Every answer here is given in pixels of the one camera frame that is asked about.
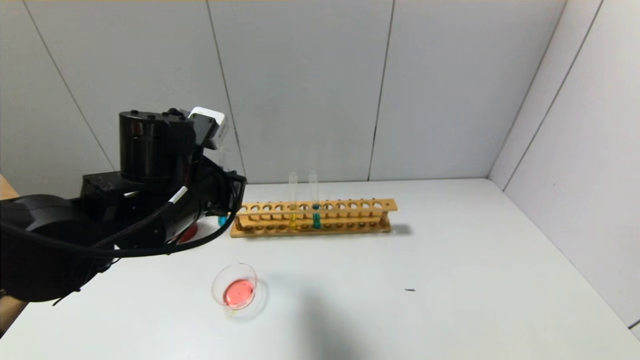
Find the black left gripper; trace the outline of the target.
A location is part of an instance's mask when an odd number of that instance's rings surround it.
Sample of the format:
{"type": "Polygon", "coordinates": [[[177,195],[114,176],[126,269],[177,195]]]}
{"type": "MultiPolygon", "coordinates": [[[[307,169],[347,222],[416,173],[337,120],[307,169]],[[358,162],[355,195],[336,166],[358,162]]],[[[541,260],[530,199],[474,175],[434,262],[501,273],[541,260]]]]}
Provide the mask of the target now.
{"type": "Polygon", "coordinates": [[[203,157],[199,165],[199,194],[206,214],[227,216],[242,207],[247,178],[237,171],[225,171],[221,166],[203,157]]]}

